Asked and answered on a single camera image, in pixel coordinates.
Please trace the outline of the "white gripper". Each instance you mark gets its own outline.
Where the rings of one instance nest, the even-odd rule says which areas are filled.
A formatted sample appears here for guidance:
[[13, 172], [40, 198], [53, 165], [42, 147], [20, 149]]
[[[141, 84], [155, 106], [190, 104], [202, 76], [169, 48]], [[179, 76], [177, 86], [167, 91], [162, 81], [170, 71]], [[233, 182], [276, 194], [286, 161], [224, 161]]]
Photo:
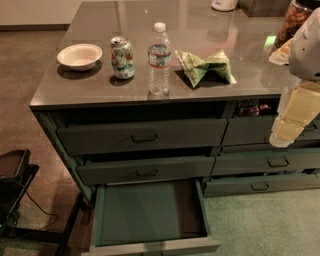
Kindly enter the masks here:
[[293, 144], [320, 113], [320, 82], [302, 80], [296, 87], [286, 87], [281, 95], [278, 114], [271, 128], [269, 143], [277, 148]]

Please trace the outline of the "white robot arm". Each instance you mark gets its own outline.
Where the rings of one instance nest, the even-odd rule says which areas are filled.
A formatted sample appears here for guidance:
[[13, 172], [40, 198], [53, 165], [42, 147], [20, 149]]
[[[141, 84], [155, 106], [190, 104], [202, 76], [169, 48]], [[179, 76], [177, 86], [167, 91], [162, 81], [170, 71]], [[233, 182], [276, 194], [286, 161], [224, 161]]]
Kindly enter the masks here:
[[320, 113], [320, 8], [309, 16], [293, 37], [289, 54], [289, 71], [300, 79], [281, 94], [269, 142], [285, 148]]

